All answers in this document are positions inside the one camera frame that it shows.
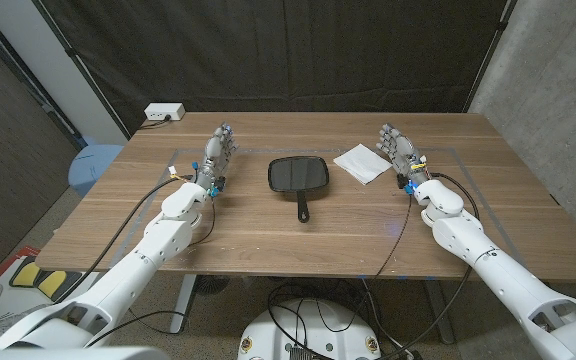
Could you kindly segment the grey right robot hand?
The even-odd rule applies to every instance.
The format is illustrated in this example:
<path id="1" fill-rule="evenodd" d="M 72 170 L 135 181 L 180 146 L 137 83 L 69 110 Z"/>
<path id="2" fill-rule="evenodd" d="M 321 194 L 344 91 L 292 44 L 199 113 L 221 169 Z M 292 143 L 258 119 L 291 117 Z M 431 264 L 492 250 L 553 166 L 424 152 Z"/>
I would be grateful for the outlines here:
<path id="1" fill-rule="evenodd" d="M 376 147 L 390 159 L 400 189 L 412 194 L 419 185 L 431 179 L 425 157 L 391 124 L 386 123 L 379 130 Z"/>

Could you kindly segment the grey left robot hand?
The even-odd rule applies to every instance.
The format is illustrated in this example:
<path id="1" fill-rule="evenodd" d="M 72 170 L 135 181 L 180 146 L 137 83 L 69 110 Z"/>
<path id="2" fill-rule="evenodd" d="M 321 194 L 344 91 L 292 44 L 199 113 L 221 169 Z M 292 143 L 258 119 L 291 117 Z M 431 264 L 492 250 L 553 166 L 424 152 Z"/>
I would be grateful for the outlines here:
<path id="1" fill-rule="evenodd" d="M 208 139 L 203 160 L 199 165 L 194 182 L 204 188 L 210 196 L 219 192 L 218 181 L 225 177 L 232 155 L 237 151 L 231 126 L 223 122 Z"/>

